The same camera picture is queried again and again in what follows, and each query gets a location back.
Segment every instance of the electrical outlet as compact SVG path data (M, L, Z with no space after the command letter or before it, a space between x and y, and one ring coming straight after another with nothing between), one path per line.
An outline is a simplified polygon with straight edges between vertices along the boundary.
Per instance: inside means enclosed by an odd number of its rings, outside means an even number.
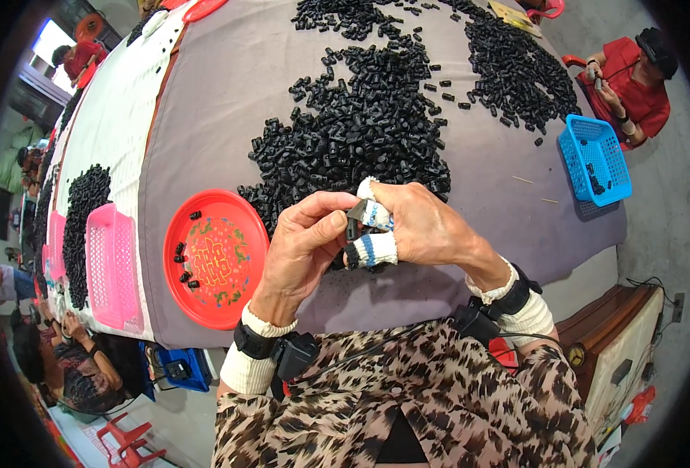
M673 322L678 323L683 319L683 304L686 303L686 293L677 293L673 306Z

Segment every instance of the red shirt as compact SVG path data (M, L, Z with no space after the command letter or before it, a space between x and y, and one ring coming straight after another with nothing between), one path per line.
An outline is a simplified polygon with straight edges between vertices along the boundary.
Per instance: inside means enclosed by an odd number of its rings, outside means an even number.
M623 107L634 124L639 124L641 131L649 138L658 134L670 116L670 101L665 85L646 86L631 78L636 62L639 61L639 46L628 37L621 37L602 47L607 61L602 67L602 76L608 80L610 87L623 101ZM626 135L621 131L610 106L603 101L594 89L594 84L586 78L586 72L579 73L578 78L586 84L587 99L592 105L594 115L607 121L615 129L622 141Z
M94 55L96 55L96 64L99 64L106 58L108 52L101 44L90 41L78 42L77 48L74 49L74 58L64 62L64 71L69 76L69 80L77 78L87 66L90 57Z

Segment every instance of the woman in red shirt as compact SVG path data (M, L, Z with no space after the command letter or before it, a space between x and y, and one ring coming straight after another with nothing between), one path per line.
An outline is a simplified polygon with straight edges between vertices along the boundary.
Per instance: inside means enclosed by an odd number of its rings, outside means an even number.
M636 42L621 37L590 55L587 70L576 81L594 115L609 122L621 142L636 147L665 126L670 115L665 80L673 77L677 67L664 34L647 28L636 36ZM596 78L602 79L600 90L595 87Z
M66 71L66 74L69 76L71 86L74 88L90 64L92 62L96 64L101 63L107 55L108 52L106 52L101 44L91 41L81 41L72 47L57 47L57 49L53 51L51 61L53 61L54 67L64 64L64 71Z

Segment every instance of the leopard print blouse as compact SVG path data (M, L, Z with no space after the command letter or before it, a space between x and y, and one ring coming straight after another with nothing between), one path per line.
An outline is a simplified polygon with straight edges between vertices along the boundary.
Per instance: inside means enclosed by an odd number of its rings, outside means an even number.
M212 466L370 468L400 408L432 468L596 466L575 376L557 349L538 347L513 377L450 323L426 323L323 372L406 327L317 335L316 363L283 402L220 397Z

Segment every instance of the gray tablecloth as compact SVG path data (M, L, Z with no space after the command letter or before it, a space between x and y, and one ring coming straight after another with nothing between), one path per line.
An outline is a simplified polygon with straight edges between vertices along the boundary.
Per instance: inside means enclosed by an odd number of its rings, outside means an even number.
M513 0L504 2L516 5ZM190 320L173 300L162 267L163 238L176 209L194 193L210 188L235 190L260 182L256 163L246 154L262 134L264 120L289 123L294 107L288 87L301 76L324 72L320 58L329 46L385 46L373 32L368 41L348 41L339 33L295 31L289 20L295 0L233 0L188 26L179 58L168 79L153 126L140 178L138 226L147 304L155 339L168 347L227 346L232 333L209 330ZM451 9L415 17L402 8L380 7L404 18L403 31L421 25L432 63L442 71L430 82L452 80L460 100L477 75L467 61L464 20ZM541 40L547 50L550 44ZM349 79L341 62L338 77ZM579 105L591 108L578 86ZM443 103L440 96L435 96ZM449 205L462 213L501 255L545 283L565 276L602 249L626 236L626 214L619 210L589 222L575 215L574 199L556 137L561 121L539 133L507 128L481 106L460 111L449 103L441 117L446 142L443 158L451 170ZM518 181L513 176L533 181ZM552 199L559 203L541 201ZM400 264L377 276L340 271L325 276L298 312L300 330L334 332L377 330L449 314L468 292L456 267Z

